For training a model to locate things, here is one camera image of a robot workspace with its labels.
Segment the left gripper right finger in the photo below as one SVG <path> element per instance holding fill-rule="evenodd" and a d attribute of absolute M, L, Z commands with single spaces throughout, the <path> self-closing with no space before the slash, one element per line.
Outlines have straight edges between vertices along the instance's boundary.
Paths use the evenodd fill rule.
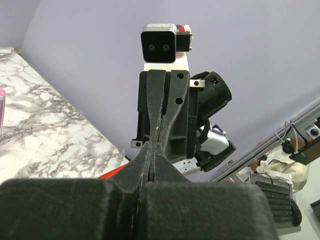
<path fill-rule="evenodd" d="M 151 181 L 143 190 L 143 240 L 276 240 L 267 198 L 253 184 L 192 183 L 157 142 L 141 149 Z"/>

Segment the pink metronome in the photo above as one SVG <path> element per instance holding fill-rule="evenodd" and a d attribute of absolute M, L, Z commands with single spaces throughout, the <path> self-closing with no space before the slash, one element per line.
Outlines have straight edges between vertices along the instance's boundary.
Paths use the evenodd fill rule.
<path fill-rule="evenodd" d="M 3 88 L 0 88 L 0 135 L 2 135 L 2 131 L 3 131 L 5 105 L 6 105 L 6 92 Z"/>

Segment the aluminium frame rail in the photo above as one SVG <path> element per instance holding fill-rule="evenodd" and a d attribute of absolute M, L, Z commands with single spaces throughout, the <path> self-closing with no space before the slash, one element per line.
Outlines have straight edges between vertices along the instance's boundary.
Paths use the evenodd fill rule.
<path fill-rule="evenodd" d="M 215 183 L 224 181 L 230 177 L 236 176 L 236 174 L 248 166 L 251 162 L 262 156 L 263 154 L 269 152 L 271 149 L 280 144 L 281 140 L 278 136 L 283 139 L 290 138 L 292 135 L 297 133 L 298 138 L 301 140 L 312 138 L 309 129 L 320 117 L 320 99 L 317 98 L 308 106 L 303 108 L 300 112 L 296 113 L 289 122 L 294 127 L 291 131 L 287 133 L 289 129 L 288 122 L 283 123 L 279 126 L 274 133 L 265 137 L 256 146 L 248 150 L 243 156 L 234 163 L 228 164 L 226 167 L 220 168 L 213 176 L 209 179 L 209 183 Z"/>

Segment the red key tag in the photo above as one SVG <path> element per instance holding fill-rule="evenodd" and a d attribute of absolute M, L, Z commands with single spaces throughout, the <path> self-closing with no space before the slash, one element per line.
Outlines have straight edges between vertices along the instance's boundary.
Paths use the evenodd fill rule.
<path fill-rule="evenodd" d="M 127 163 L 126 163 L 126 164 L 123 164 L 123 165 L 121 165 L 121 166 L 119 166 L 119 167 L 117 167 L 117 168 L 115 168 L 115 169 L 113 169 L 113 170 L 111 170 L 111 171 L 109 171 L 109 172 L 106 172 L 106 173 L 102 174 L 102 175 L 99 176 L 98 178 L 99 178 L 99 179 L 108 179 L 108 178 L 114 176 L 114 175 L 115 175 L 116 173 L 118 173 L 120 170 L 122 170 L 126 165 L 127 165 Z"/>

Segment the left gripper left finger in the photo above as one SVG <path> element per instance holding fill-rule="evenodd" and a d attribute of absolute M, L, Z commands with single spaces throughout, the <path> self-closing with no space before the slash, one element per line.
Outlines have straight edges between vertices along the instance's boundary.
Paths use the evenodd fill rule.
<path fill-rule="evenodd" d="M 145 240 L 152 145 L 110 178 L 16 178 L 0 186 L 3 240 Z"/>

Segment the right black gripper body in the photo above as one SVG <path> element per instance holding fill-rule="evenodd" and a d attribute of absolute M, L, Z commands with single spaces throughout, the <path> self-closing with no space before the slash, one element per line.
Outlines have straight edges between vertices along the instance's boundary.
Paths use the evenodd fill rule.
<path fill-rule="evenodd" d="M 137 136 L 131 141 L 131 147 L 142 148 L 145 142 L 149 141 L 150 137 L 150 120 L 147 107 L 147 72 L 142 71 L 139 75 L 139 88 L 138 88 L 138 122 L 137 122 Z M 165 85 L 164 85 L 164 99 L 162 104 L 162 116 L 166 114 L 168 93 L 170 87 L 171 71 L 166 71 Z M 198 130 L 198 93 L 199 89 L 190 86 L 184 100 L 183 109 L 187 113 L 187 129 L 185 136 L 174 136 L 170 134 L 167 144 L 162 144 L 158 141 L 163 149 L 163 152 L 168 160 L 185 160 L 192 159 L 195 153 L 200 149 L 200 142 L 197 139 Z"/>

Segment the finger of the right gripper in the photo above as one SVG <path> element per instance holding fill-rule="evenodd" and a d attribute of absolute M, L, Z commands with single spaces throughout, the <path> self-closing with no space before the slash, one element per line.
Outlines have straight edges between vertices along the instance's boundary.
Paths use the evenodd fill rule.
<path fill-rule="evenodd" d="M 150 142 L 157 142 L 159 140 L 162 123 L 165 80 L 165 70 L 152 69 L 147 72 L 146 102 L 150 123 Z"/>
<path fill-rule="evenodd" d="M 167 144 L 170 134 L 185 136 L 187 132 L 187 112 L 183 109 L 185 98 L 189 90 L 188 70 L 172 70 L 170 72 L 170 85 L 166 113 L 162 118 L 159 141 Z"/>

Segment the black keyboard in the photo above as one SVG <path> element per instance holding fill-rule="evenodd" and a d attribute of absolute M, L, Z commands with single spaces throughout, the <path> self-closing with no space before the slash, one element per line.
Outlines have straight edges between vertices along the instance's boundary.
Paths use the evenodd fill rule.
<path fill-rule="evenodd" d="M 250 184 L 257 185 L 267 198 L 275 225 L 278 229 L 299 227 L 302 213 L 294 200 L 292 187 L 281 179 L 275 179 L 267 173 L 251 173 Z"/>

